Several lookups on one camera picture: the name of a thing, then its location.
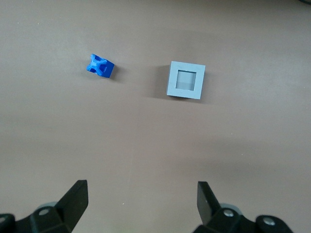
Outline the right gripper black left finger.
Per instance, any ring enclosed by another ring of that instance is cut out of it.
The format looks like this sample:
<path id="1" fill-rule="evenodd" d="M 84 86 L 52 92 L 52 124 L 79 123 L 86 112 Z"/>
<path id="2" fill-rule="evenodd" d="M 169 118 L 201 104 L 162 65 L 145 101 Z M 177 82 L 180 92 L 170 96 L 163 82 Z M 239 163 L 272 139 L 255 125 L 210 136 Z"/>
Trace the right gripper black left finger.
<path id="1" fill-rule="evenodd" d="M 88 185 L 78 180 L 53 206 L 42 206 L 15 224 L 16 233 L 71 233 L 88 206 Z"/>

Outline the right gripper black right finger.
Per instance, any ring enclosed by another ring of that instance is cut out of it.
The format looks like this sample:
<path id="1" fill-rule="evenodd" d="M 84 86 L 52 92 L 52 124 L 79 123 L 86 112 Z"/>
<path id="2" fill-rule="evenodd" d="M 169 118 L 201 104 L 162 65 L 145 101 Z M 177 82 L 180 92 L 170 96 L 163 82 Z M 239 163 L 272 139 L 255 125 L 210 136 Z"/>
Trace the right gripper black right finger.
<path id="1" fill-rule="evenodd" d="M 255 222 L 230 204 L 220 204 L 207 182 L 197 184 L 197 209 L 202 221 L 194 233 L 257 233 Z"/>

